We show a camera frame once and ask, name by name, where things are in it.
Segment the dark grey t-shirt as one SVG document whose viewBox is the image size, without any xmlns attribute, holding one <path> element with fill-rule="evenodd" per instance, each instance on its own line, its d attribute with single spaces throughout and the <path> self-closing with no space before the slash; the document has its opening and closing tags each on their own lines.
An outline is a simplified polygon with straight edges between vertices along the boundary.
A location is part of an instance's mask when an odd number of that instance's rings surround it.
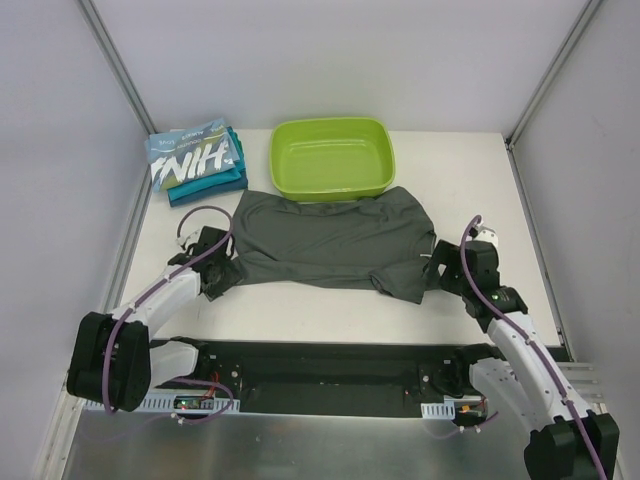
<svg viewBox="0 0 640 480">
<path fill-rule="evenodd" d="M 245 191 L 233 215 L 235 258 L 214 262 L 205 293 L 236 285 L 293 281 L 375 290 L 419 304 L 436 244 L 432 220 L 402 187 L 347 203 L 301 204 Z"/>
</svg>

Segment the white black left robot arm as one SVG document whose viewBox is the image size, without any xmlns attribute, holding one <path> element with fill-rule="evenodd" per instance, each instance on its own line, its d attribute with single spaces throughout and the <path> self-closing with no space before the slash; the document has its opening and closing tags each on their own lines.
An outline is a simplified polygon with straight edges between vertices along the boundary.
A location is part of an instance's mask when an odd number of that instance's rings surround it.
<svg viewBox="0 0 640 480">
<path fill-rule="evenodd" d="M 212 367 L 193 341 L 151 343 L 183 307 L 201 296 L 212 301 L 239 281 L 233 247 L 230 232 L 205 226 L 142 293 L 108 313 L 87 313 L 76 335 L 67 392 L 113 413 L 134 411 L 150 388 L 176 378 L 191 389 L 204 387 Z"/>
</svg>

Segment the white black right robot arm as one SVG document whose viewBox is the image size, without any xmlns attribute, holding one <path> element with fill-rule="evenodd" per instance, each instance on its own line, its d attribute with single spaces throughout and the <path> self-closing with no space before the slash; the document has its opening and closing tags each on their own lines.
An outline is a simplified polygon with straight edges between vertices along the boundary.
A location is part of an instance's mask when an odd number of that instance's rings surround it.
<svg viewBox="0 0 640 480">
<path fill-rule="evenodd" d="M 437 243 L 423 271 L 430 289 L 460 297 L 490 341 L 460 347 L 431 377 L 445 396 L 478 392 L 495 415 L 511 413 L 532 479 L 611 479 L 620 430 L 578 393 L 539 338 L 521 295 L 502 284 L 496 234 L 475 216 L 453 244 Z"/>
</svg>

